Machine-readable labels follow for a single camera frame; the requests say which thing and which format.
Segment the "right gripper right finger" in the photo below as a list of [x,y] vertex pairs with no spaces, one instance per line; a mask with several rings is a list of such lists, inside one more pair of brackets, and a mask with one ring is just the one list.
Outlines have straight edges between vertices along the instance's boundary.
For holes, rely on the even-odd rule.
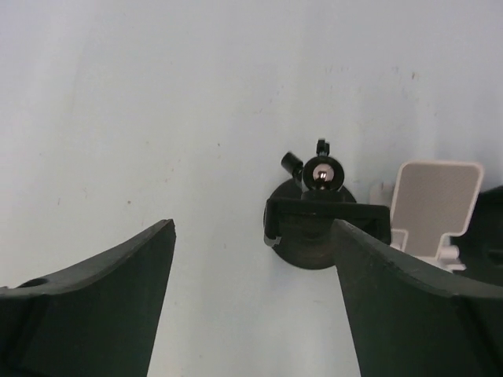
[[363,376],[500,376],[502,288],[448,273],[341,220],[332,255]]

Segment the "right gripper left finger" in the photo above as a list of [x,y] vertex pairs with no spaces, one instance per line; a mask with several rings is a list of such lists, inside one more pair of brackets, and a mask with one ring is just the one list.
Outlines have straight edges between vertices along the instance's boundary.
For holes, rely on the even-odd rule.
[[145,376],[174,256],[172,220],[1,289],[4,376]]

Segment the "white phone stand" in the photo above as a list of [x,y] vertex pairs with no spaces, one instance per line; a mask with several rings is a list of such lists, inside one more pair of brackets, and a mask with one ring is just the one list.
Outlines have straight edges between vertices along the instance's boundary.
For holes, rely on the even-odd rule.
[[466,270],[454,237],[468,230],[480,194],[479,163],[415,160],[403,163],[395,183],[373,185],[369,202],[391,214],[391,247],[450,273]]

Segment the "black round base phone stand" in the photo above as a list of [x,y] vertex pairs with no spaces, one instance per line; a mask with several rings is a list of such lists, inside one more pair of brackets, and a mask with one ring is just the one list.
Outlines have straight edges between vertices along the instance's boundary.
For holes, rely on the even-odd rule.
[[281,166],[291,178],[266,201],[263,230],[265,244],[282,260],[308,270],[334,266],[326,244],[335,220],[346,221],[391,244],[390,209],[357,202],[344,186],[343,166],[330,156],[326,140],[318,140],[315,157],[307,162],[287,152]]

